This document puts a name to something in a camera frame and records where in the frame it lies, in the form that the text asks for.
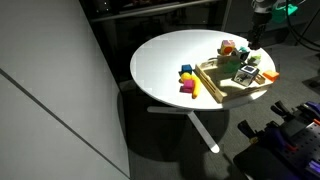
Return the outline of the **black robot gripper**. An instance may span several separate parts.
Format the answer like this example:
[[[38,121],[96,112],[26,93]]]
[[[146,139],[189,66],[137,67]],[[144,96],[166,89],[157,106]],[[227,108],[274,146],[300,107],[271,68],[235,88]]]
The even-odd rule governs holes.
[[[251,50],[261,48],[260,38],[265,31],[266,25],[269,22],[267,13],[254,13],[252,17],[252,29],[248,32],[248,47]]]

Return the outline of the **robot arm with green part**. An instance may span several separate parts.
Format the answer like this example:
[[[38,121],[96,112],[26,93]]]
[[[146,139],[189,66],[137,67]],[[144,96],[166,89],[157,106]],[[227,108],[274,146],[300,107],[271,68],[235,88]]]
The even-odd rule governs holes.
[[[270,21],[281,23],[298,10],[290,0],[252,0],[252,28],[248,31],[248,47],[261,48],[260,38]]]

